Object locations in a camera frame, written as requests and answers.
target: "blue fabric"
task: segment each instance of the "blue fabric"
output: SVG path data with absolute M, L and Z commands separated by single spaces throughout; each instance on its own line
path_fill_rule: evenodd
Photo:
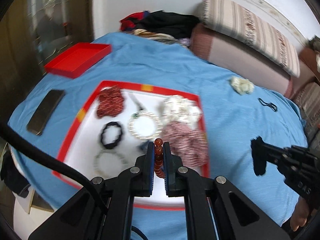
M 288 219 L 298 195 L 287 187 L 276 166 L 256 177 L 250 140 L 261 136 L 278 147 L 306 147 L 297 106 L 277 92 L 255 87 L 239 95 L 229 85 L 233 72 L 211 65 L 180 45 L 164 45 L 123 33 L 107 34 L 95 43 L 111 43 L 113 52 L 76 79 L 48 74 L 12 114 L 9 125 L 26 140 L 56 157 L 63 139 L 91 92 L 102 80 L 152 84 L 200 96 L 210 150 L 211 177 L 223 175 L 256 203 L 276 223 Z M 66 96 L 50 118 L 42 136 L 26 131 L 35 109 L 50 89 Z M 274 112 L 258 98 L 278 107 Z M 75 192 L 41 165 L 17 153 L 27 179 L 52 206 L 63 205 Z M 133 225 L 150 240 L 187 239 L 184 212 L 134 209 Z

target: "red box lid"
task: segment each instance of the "red box lid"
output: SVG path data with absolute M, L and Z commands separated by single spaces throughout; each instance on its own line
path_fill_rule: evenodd
M 112 51 L 110 44 L 79 42 L 44 66 L 47 72 L 77 78 Z

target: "smartphone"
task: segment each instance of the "smartphone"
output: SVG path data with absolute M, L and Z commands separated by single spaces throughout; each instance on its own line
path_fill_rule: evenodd
M 50 90 L 32 115 L 27 130 L 35 135 L 42 135 L 49 118 L 64 95 L 64 90 Z

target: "yellow tape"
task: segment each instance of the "yellow tape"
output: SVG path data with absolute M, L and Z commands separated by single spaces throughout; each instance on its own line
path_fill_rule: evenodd
M 85 114 L 86 114 L 86 111 L 83 108 L 81 108 L 79 110 L 78 114 L 77 114 L 77 119 L 78 119 L 79 122 L 82 122 L 82 120 L 84 119 Z
M 141 85 L 141 91 L 152 92 L 153 91 L 153 86 L 152 85 L 143 84 L 143 85 Z

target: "black hair tie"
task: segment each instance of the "black hair tie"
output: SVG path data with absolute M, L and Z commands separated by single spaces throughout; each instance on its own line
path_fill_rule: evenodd
M 103 134 L 105 133 L 105 131 L 106 131 L 110 126 L 119 127 L 119 128 L 120 128 L 120 134 L 119 134 L 118 138 L 117 138 L 114 142 L 108 143 L 108 144 L 104 144 L 104 143 L 103 143 Z M 106 124 L 106 126 L 104 127 L 104 129 L 103 129 L 102 132 L 101 132 L 101 139 L 100 139 L 100 141 L 101 141 L 102 145 L 103 145 L 106 149 L 111 150 L 111 149 L 113 149 L 114 147 L 116 147 L 116 146 L 119 144 L 119 142 L 121 141 L 122 135 L 123 135 L 122 126 L 121 126 L 118 122 L 109 122 L 109 123 Z
M 278 111 L 278 107 L 273 104 L 273 103 L 266 103 L 265 101 L 263 101 L 261 98 L 258 98 L 259 102 L 263 105 L 263 106 L 268 106 L 270 107 L 274 112 Z

